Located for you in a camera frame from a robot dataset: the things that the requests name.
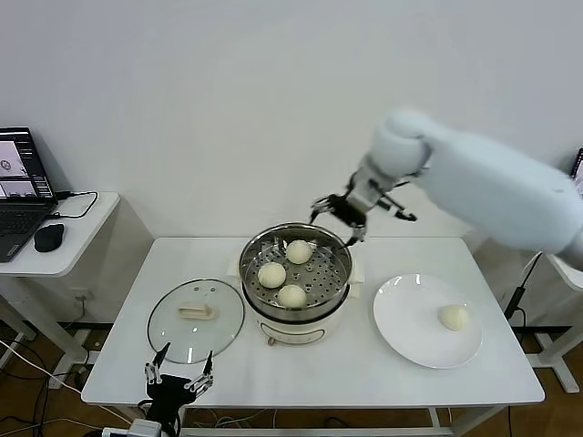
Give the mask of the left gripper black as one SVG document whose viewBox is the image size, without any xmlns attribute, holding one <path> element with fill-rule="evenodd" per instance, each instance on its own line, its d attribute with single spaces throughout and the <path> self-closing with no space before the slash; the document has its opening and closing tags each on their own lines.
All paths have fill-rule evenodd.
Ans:
<svg viewBox="0 0 583 437">
<path fill-rule="evenodd" d="M 165 360 L 169 346 L 170 342 L 167 342 L 156 352 L 153 361 L 145 364 L 147 395 L 150 400 L 146 419 L 159 423 L 161 430 L 167 435 L 179 435 L 180 408 L 193 403 L 197 398 L 195 393 L 204 393 L 213 385 L 213 351 L 209 352 L 202 374 L 190 381 L 183 377 L 161 375 L 160 366 Z"/>
</svg>

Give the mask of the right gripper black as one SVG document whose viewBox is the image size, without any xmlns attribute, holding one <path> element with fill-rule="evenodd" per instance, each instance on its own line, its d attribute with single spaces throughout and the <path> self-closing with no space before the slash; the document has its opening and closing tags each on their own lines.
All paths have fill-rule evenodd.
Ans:
<svg viewBox="0 0 583 437">
<path fill-rule="evenodd" d="M 344 242 L 345 248 L 364 242 L 367 231 L 366 214 L 349 203 L 346 196 L 331 194 L 317 198 L 311 204 L 309 223 L 312 224 L 321 214 L 334 214 L 342 223 L 350 227 L 352 235 Z"/>
</svg>

